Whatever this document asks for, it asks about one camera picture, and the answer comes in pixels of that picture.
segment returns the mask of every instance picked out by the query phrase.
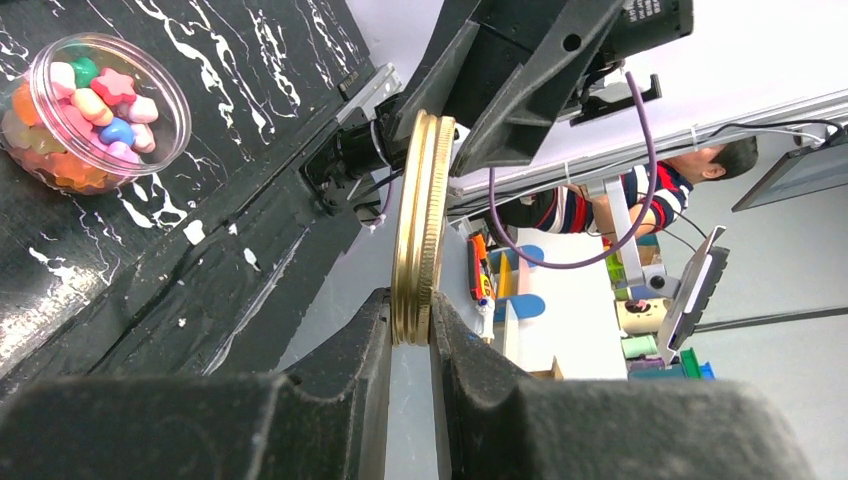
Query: green box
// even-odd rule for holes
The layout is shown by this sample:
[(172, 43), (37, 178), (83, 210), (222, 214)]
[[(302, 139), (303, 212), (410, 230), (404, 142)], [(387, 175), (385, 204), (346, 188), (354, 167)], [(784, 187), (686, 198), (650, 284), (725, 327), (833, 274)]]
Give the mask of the green box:
[(686, 372), (686, 377), (695, 379), (704, 378), (704, 375), (701, 373), (701, 365), (698, 363), (698, 357), (695, 356), (694, 348), (680, 352), (680, 363), (683, 364), (683, 371)]

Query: orange object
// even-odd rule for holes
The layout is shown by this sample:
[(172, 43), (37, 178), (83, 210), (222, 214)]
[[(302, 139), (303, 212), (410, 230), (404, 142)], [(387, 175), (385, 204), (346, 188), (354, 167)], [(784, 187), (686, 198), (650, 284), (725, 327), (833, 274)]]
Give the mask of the orange object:
[(29, 82), (24, 82), (12, 94), (12, 108), (15, 113), (30, 127), (40, 123), (38, 112), (35, 110), (35, 104), (32, 102), (32, 94), (29, 91)]
[(475, 234), (471, 237), (471, 241), (474, 242), (474, 250), (477, 251), (477, 256), (481, 260), (485, 260), (488, 253), (486, 252), (486, 241), (483, 239), (483, 234)]

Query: white cable tie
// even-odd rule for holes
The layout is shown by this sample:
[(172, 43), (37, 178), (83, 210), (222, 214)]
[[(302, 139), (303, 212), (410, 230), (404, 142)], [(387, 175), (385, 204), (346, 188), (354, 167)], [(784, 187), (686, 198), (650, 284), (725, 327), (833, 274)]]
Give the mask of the white cable tie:
[(695, 127), (697, 127), (697, 125), (689, 127), (689, 134), (692, 136), (692, 148), (694, 148), (697, 152), (701, 149), (701, 147), (698, 145), (698, 132), (695, 131)]

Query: spool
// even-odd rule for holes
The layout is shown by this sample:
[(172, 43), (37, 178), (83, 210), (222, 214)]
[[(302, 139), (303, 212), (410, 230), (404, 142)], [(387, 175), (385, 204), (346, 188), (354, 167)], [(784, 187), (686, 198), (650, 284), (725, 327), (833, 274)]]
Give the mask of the spool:
[(655, 355), (657, 353), (657, 340), (653, 335), (625, 338), (621, 341), (621, 349), (624, 350), (624, 358), (639, 358), (642, 355)]

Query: black marbled surface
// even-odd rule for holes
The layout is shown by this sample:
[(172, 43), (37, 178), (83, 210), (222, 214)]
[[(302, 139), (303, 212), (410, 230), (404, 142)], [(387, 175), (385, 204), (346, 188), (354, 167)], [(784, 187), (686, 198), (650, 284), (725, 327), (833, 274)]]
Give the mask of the black marbled surface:
[[(358, 232), (352, 217), (312, 215), (283, 167), (333, 118), (336, 85), (368, 68), (367, 49), (344, 0), (2, 1), (0, 82), (86, 31), (156, 57), (194, 134), (165, 171), (99, 197), (49, 190), (0, 157), (0, 376), (202, 371), (287, 254), (329, 237), (332, 262)], [(301, 203), (287, 203), (295, 190)], [(182, 232), (194, 220), (198, 247)], [(166, 335), (176, 347), (162, 360)]]

